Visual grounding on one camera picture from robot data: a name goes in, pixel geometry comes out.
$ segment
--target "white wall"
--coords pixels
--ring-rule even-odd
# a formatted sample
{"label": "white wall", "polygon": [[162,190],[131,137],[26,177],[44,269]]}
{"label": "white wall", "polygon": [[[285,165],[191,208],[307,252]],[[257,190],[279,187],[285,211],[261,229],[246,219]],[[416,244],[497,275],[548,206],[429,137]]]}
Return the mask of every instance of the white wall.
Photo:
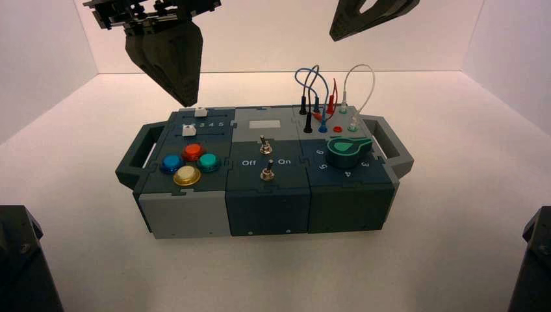
{"label": "white wall", "polygon": [[0,1],[0,29],[4,142],[97,69],[72,0]]}
{"label": "white wall", "polygon": [[551,1],[486,0],[464,71],[551,135]]}
{"label": "white wall", "polygon": [[[205,39],[201,70],[291,71],[312,63],[347,70],[359,62],[377,70],[459,70],[482,1],[421,0],[407,15],[335,43],[329,28],[338,0],[223,0],[194,19]],[[122,29],[100,29],[82,2],[75,0],[99,72],[139,72]]]}

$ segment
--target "green knob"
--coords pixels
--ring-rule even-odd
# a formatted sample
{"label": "green knob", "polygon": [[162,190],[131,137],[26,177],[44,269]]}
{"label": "green knob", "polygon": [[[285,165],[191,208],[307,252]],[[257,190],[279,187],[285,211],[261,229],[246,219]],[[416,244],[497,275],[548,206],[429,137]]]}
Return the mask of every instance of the green knob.
{"label": "green knob", "polygon": [[373,141],[370,138],[332,138],[327,143],[327,163],[339,169],[356,166],[359,159],[371,150]]}

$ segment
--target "red plug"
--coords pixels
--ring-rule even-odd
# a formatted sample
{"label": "red plug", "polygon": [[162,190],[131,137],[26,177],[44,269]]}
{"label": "red plug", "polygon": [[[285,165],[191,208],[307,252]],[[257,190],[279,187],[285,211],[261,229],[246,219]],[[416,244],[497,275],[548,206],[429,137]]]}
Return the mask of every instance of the red plug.
{"label": "red plug", "polygon": [[335,108],[333,106],[333,101],[335,100],[335,96],[333,96],[333,94],[331,94],[329,96],[329,106],[327,106],[327,113],[329,115],[332,115],[334,112],[335,112]]}

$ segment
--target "teal button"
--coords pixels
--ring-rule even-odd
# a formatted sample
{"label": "teal button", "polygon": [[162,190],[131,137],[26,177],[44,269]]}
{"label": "teal button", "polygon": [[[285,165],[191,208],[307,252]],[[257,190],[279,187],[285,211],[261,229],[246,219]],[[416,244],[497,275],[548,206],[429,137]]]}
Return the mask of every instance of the teal button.
{"label": "teal button", "polygon": [[218,167],[220,167],[220,160],[215,154],[206,153],[199,158],[199,161],[197,162],[197,167],[202,172],[215,171],[218,169]]}
{"label": "teal button", "polygon": [[201,164],[205,167],[212,167],[216,164],[216,156],[214,154],[204,154],[199,158]]}

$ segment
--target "carrying handle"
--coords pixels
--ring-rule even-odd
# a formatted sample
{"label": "carrying handle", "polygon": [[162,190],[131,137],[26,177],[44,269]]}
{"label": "carrying handle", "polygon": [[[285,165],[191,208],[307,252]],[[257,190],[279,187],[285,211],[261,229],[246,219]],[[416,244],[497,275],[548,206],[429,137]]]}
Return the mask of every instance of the carrying handle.
{"label": "carrying handle", "polygon": [[413,157],[389,123],[381,116],[360,115],[360,117],[377,139],[379,146],[387,156],[387,164],[390,165],[396,176],[398,178],[405,176],[413,166]]}
{"label": "carrying handle", "polygon": [[146,172],[143,168],[153,145],[159,140],[167,122],[156,122],[143,125],[134,142],[128,148],[117,170],[119,182],[134,190],[140,177]]}

